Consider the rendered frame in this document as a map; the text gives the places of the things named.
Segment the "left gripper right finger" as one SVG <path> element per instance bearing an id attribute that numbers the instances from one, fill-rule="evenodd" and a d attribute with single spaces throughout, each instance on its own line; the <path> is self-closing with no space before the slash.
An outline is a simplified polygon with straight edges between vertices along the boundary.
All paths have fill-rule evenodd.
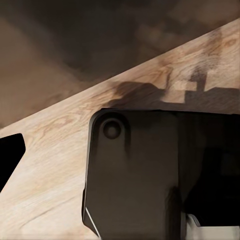
<path id="1" fill-rule="evenodd" d="M 240 135 L 235 133 L 228 133 L 224 151 L 240 173 Z"/>

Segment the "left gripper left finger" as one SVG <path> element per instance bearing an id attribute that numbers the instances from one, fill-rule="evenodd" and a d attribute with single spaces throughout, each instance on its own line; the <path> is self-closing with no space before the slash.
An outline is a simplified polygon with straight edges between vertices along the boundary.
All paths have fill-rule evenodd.
<path id="1" fill-rule="evenodd" d="M 26 152 L 21 133 L 0 138 L 0 192 Z"/>

